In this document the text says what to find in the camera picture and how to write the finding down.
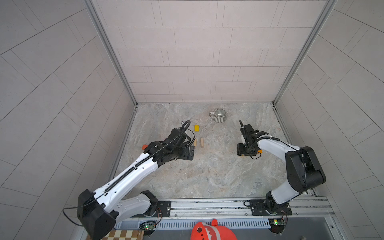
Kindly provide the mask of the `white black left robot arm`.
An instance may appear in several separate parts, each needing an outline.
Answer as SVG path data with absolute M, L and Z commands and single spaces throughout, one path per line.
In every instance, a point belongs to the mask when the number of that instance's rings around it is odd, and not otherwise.
M 149 143 L 140 156 L 114 179 L 94 191 L 84 190 L 78 196 L 77 218 L 92 240 L 101 240 L 116 223 L 136 215 L 151 217 L 156 213 L 158 199 L 150 191 L 125 199 L 146 176 L 165 163 L 193 160 L 193 143 L 186 133 L 190 122 L 172 129 L 163 141 Z

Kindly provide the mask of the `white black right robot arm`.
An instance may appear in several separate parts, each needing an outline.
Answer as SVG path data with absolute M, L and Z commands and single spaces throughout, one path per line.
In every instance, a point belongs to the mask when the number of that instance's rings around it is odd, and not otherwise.
M 264 202 L 250 200 L 247 205 L 253 215 L 290 215 L 289 201 L 326 182 L 326 175 L 315 151 L 308 146 L 289 145 L 269 133 L 254 130 L 240 122 L 242 143 L 237 145 L 238 156 L 257 160 L 267 151 L 286 164 L 287 180 L 266 194 Z

